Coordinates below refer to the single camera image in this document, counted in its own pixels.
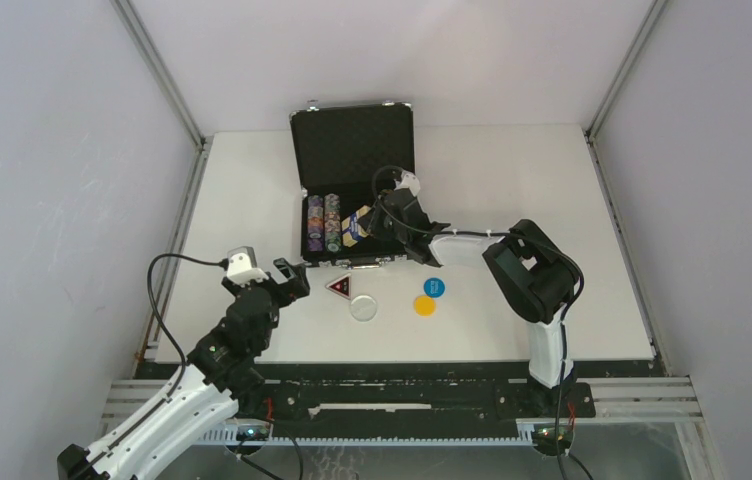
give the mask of white round token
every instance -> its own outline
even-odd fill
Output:
[[[370,295],[359,295],[350,302],[352,318],[359,322],[367,322],[376,316],[376,300]]]

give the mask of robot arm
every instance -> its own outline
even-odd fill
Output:
[[[530,382],[547,391],[560,378],[572,383],[561,315],[578,277],[567,257],[531,220],[521,220],[504,235],[448,231],[449,224],[431,222],[420,207],[417,177],[404,170],[396,174],[396,188],[377,197],[362,225],[377,238],[399,240],[418,263],[487,267],[509,306],[527,322]]]
[[[257,400],[264,383],[255,357],[270,345],[279,309],[309,294],[305,267],[273,262],[287,281],[277,284],[256,266],[251,247],[228,255],[223,286],[235,302],[188,355],[188,364],[129,419],[87,449],[70,445],[58,456],[61,480],[153,479],[206,431]]]

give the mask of case lid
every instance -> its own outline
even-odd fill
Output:
[[[414,171],[411,107],[403,103],[301,110],[291,115],[306,189],[370,182],[385,165]]]

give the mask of white table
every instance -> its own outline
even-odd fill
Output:
[[[569,348],[580,360],[652,358],[591,157],[578,126],[483,126],[415,129],[416,173],[423,209],[466,229],[506,229],[535,220],[586,277],[568,314]],[[208,159],[185,254],[223,258],[253,246],[258,262],[299,259],[301,190],[289,131],[219,133]],[[190,351],[232,299],[221,273],[183,263],[166,322]],[[523,320],[510,310],[487,269],[433,269],[398,262],[352,272],[352,295],[378,302],[370,322],[354,320],[348,302],[325,285],[346,273],[309,269],[311,295],[281,311],[279,328],[259,362],[466,362],[528,360]],[[446,293],[431,317],[412,302],[437,276]],[[175,362],[162,339],[156,361]]]

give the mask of blue round token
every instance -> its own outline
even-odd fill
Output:
[[[444,281],[438,277],[432,277],[423,284],[423,291],[427,296],[432,298],[438,298],[443,295],[446,288]]]

